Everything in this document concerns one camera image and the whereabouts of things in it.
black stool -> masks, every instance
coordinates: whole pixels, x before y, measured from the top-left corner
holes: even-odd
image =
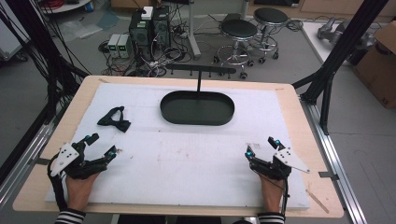
[[[243,20],[227,20],[221,24],[221,33],[233,40],[233,45],[226,45],[218,49],[214,56],[214,62],[221,62],[221,66],[225,63],[229,65],[241,65],[242,72],[240,77],[245,79],[248,74],[245,72],[244,64],[253,66],[254,62],[250,59],[248,52],[239,47],[239,42],[249,41],[257,34],[255,25]]]
[[[286,21],[288,21],[288,16],[278,9],[262,7],[254,11],[253,17],[256,22],[263,26],[261,33],[257,34],[253,41],[250,41],[250,46],[264,51],[264,56],[259,58],[259,63],[265,62],[265,56],[271,50],[275,51],[273,59],[277,59],[279,57],[279,48],[276,40],[271,35],[277,28],[285,25]]]

black frame pole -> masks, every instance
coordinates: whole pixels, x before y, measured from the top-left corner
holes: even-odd
[[[300,88],[310,82],[308,90],[301,95],[303,101],[315,105],[320,94],[323,93],[322,108],[320,111],[320,127],[323,132],[328,132],[328,117],[332,80],[347,56],[353,51],[355,45],[364,35],[372,22],[387,4],[388,0],[364,0],[348,27],[335,44],[329,57],[319,70],[309,77],[305,77],[292,84],[294,89]]]

floor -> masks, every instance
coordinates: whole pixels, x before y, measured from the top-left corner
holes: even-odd
[[[92,13],[74,10],[57,16],[59,22],[81,21],[84,26],[101,22],[105,27],[103,31],[88,38],[66,42],[82,64],[96,75],[106,69],[106,59],[98,51],[98,46],[112,34],[127,32],[129,25],[128,20],[123,17],[115,18],[109,13],[106,4],[98,6]],[[201,17],[196,20],[198,26],[211,18]],[[214,21],[209,21],[196,33],[218,33],[217,27]],[[253,67],[247,67],[248,77],[244,81],[291,84],[320,68],[320,59],[303,32],[282,29],[275,37],[281,46],[279,59],[269,58],[265,64],[255,61]],[[197,35],[196,38],[203,56],[197,61],[190,61],[195,64],[212,64],[216,49],[230,42],[220,35]],[[59,39],[54,38],[54,42],[60,46]],[[256,51],[251,53],[253,57],[258,58],[259,54]],[[212,75],[212,79],[239,81],[238,73],[230,79],[227,76],[215,75]],[[191,77],[190,72],[171,75],[168,72],[164,77],[196,78],[196,75]],[[46,103],[46,86],[44,78],[38,74],[31,61],[22,63],[12,60],[0,67],[1,164]],[[305,90],[306,87],[301,87],[296,91],[303,93]],[[396,222],[396,177],[390,173],[396,160],[395,125],[396,109],[385,109],[353,74],[352,67],[342,66],[333,81],[329,132],[368,223]],[[52,223],[57,216],[56,213],[16,212],[12,209],[13,199],[21,184],[17,186],[7,203],[3,207],[0,206],[0,223]],[[233,223],[235,219],[236,217],[224,217],[222,220],[223,223]],[[110,221],[110,214],[89,214],[84,223]],[[337,219],[289,217],[288,223],[349,223],[349,219],[347,215]]]

black and white striped sleeve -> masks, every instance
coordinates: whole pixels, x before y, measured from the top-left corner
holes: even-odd
[[[78,210],[66,208],[62,212],[59,213],[58,218],[55,221],[55,224],[81,224],[84,221],[85,213],[80,212]]]
[[[258,215],[259,221],[261,224],[284,224],[285,216],[280,213],[259,213]]]

box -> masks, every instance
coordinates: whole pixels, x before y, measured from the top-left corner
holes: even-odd
[[[354,72],[385,108],[396,108],[396,21],[378,30],[375,38]]]
[[[139,7],[143,8],[143,7],[156,7],[156,6],[157,6],[156,0],[111,0],[111,7],[117,7],[117,8],[139,8]]]

